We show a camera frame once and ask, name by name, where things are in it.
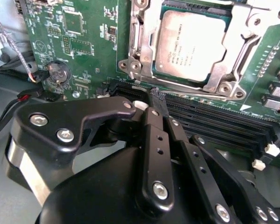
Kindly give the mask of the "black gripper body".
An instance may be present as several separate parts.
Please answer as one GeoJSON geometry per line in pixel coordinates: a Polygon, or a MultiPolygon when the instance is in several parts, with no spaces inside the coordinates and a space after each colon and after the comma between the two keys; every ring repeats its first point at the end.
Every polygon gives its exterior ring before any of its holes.
{"type": "Polygon", "coordinates": [[[215,210],[168,147],[124,148],[57,186],[41,224],[213,224],[215,210]]]}

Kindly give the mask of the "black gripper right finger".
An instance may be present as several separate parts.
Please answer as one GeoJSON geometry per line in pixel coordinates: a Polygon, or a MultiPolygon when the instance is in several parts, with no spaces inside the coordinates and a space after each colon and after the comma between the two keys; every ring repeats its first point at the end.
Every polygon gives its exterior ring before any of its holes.
{"type": "Polygon", "coordinates": [[[280,213],[214,147],[198,135],[187,138],[167,109],[165,93],[157,102],[165,116],[170,142],[189,169],[200,197],[205,224],[280,224],[280,213]]]}

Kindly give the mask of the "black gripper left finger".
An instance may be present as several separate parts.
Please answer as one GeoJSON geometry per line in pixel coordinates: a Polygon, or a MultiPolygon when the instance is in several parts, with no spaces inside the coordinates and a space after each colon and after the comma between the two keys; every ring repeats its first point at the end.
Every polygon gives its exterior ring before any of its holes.
{"type": "Polygon", "coordinates": [[[8,162],[43,208],[57,186],[119,150],[169,148],[158,91],[147,92],[147,103],[116,96],[23,106],[14,115],[8,162]]]}

